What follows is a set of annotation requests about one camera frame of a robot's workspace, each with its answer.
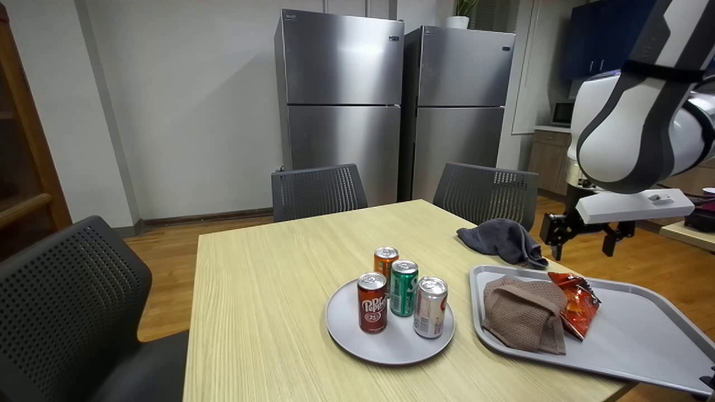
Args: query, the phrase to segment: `white pot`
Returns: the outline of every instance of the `white pot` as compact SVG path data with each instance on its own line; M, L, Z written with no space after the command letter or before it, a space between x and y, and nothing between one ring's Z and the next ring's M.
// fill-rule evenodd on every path
M448 16L447 17L447 27L448 28L459 28L467 29L469 26L468 16Z

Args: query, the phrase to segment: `chair backrest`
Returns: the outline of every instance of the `chair backrest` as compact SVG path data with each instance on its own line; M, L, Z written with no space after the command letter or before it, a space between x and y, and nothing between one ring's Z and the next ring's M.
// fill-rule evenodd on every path
M448 163L434 205L477 225L504 217L530 230L536 214L537 179L532 172Z
M274 172L273 221L357 210L368 206L354 163Z
M149 268L100 217L0 264L0 395L80 401L136 348Z

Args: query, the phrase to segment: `tray rim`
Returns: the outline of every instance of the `tray rim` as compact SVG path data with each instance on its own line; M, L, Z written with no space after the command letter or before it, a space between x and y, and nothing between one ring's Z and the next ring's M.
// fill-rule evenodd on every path
M330 307L330 302L332 301L332 298L334 298L338 292L340 292L346 286L355 285L357 282L358 282L358 279L356 278L356 279L353 279L353 280L345 283L344 285L340 286L338 289L336 289L335 292L333 292L332 295L330 295L330 298L327 299L327 303L325 304L325 312L323 313L323 315L325 316L325 327L327 329L328 335L330 335L330 338L332 339L332 341L337 343L337 345L340 346L340 348L343 349L345 352L349 353L352 356L355 356L356 358L362 359L364 361L369 361L369 362L375 363L375 364L380 364L380 365L384 365L384 366L407 366L407 365L416 364L416 363L425 361L429 358L433 358L433 357L437 356L438 354L442 353L442 350L444 350L447 347L447 345L449 345L452 342L452 339L454 338L454 332L457 331L457 320L455 319L454 312L452 311L452 307L449 305L449 302L447 302L446 308L449 310L449 313L452 315L452 333L449 334L449 339L447 339L447 341L445 341L444 344L439 349L437 349L433 354L431 354L427 357L421 358L419 360L402 361L402 362L377 361L377 360L365 358L363 356L354 354L351 350L348 350L340 341L338 341L337 338L332 334L332 331L330 331L330 325L327 322L327 309Z
M498 268L499 270L489 270L489 268ZM603 374L607 376L612 376L616 378L620 378L623 380L627 381L638 381L640 383L649 383L653 384L656 386L663 386L666 388L671 388L671 389L676 389L678 391L684 391L688 392L691 394L696 394L699 396L704 396L704 397L709 397L711 393L706 393L703 392L702 390L695 389L695 388L689 388L686 386L680 386L678 384L673 384L673 383L667 383L665 381L660 381L660 380L655 380L652 378L647 378L643 376L638 376L630 373L625 373L623 371L618 371L618 370L611 370L611 369L602 369L602 368L596 368L593 366L590 366L588 364L586 365L578 365L578 364L573 364L569 362L560 362L555 359L554 356L547 356L543 355L540 353L533 353L533 352L525 352L523 350L518 350L518 349L513 349L509 348L508 346L502 344L501 342L497 343L494 340L491 340L488 338L485 334L484 329L480 325L479 321L479 314L480 314L480 306L481 302L479 301L478 297L478 286L477 286L477 274L483 273L483 272L492 272L492 273L503 273L502 269L507 268L507 270L513 270L515 273L526 273L527 275L519 275L521 277L527 277L527 278L535 278L535 279L541 279L540 276L542 275L547 275L548 271L545 270L531 270L527 268L515 268L515 267L509 267L505 265L476 265L472 267L469 270L469 286L470 286L470 296L472 300L472 319L473 319L473 326L474 329L477 333L477 336L479 337L479 340L484 343L487 347L489 347L491 350L494 350L495 352L503 353L509 356L513 356L516 358L523 358L527 359L530 361L538 361L541 363L547 363L550 365L554 366L561 366L561 367L568 367L568 368L574 368L576 370L580 371L587 371L589 373L595 373L595 374ZM636 295L640 295L641 297L647 298L658 308L660 308L671 320L674 319L674 317L678 320L681 320L683 324L686 324L689 327L689 331L683 331L688 338L690 338L691 341L693 341L702 351L705 353L705 355L710 358L714 364L715 364L715 343L708 338L705 333L703 333L700 328L698 328L692 321L690 321L673 303L668 301L665 297L662 295L659 295L658 293L648 289L644 288L639 285L634 285L632 283L625 283L625 282L617 282L614 280L605 280L605 279L598 279L598 278L587 278L584 277L590 284L598 283L598 284L603 284L606 285L605 288L613 289L621 286L629 286L633 288L634 290L637 290L638 292L629 292L633 293Z

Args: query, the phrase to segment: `gray chair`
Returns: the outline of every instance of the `gray chair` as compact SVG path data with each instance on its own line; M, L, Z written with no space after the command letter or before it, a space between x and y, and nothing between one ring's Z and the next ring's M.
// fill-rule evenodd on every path
M504 217L530 230L536 214L537 179L532 172L448 163L434 205L476 225Z
M0 401L181 401L188 331L137 340L151 286L97 216L0 264Z
M274 222L368 206L358 167L354 163L274 172L271 185Z

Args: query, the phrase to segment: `potted plant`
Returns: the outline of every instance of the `potted plant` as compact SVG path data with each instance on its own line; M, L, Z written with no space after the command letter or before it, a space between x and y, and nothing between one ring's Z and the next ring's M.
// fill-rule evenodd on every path
M447 17L447 27L467 29L469 14L472 14L472 10L478 2L479 0L455 0L454 16Z

